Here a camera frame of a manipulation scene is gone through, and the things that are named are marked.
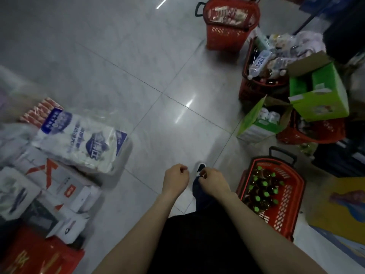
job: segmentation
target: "basket handle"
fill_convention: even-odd
[[[195,8],[195,17],[202,17],[203,14],[198,14],[198,9],[201,5],[206,5],[206,3],[204,2],[199,2],[197,5],[196,5],[196,8]]]
[[[283,153],[283,154],[291,157],[293,159],[293,162],[290,164],[290,166],[294,166],[295,163],[296,163],[296,161],[297,161],[297,159],[298,159],[298,157],[296,155],[294,155],[294,154],[292,154],[292,153],[290,153],[290,152],[288,152],[288,151],[286,151],[286,150],[284,150],[282,148],[276,147],[276,146],[271,146],[269,148],[269,156],[270,157],[272,157],[272,155],[271,155],[272,150],[277,151],[277,152],[281,152],[281,153]]]

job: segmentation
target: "dark blue pants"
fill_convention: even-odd
[[[199,183],[199,176],[193,182],[193,196],[196,200],[196,211],[206,209],[207,207],[217,203],[210,195],[206,194]]]

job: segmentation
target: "forearm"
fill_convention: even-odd
[[[175,198],[159,195],[153,206],[107,254],[93,274],[146,273],[174,203]]]
[[[219,202],[265,274],[326,274],[307,254],[244,205],[235,193],[224,195]]]

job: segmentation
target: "shoe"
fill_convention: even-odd
[[[196,172],[197,176],[200,176],[200,171],[202,171],[205,167],[207,167],[207,165],[203,162],[199,162],[198,163],[198,171]]]

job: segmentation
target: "black shirt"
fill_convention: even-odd
[[[166,221],[149,273],[262,273],[219,204]]]

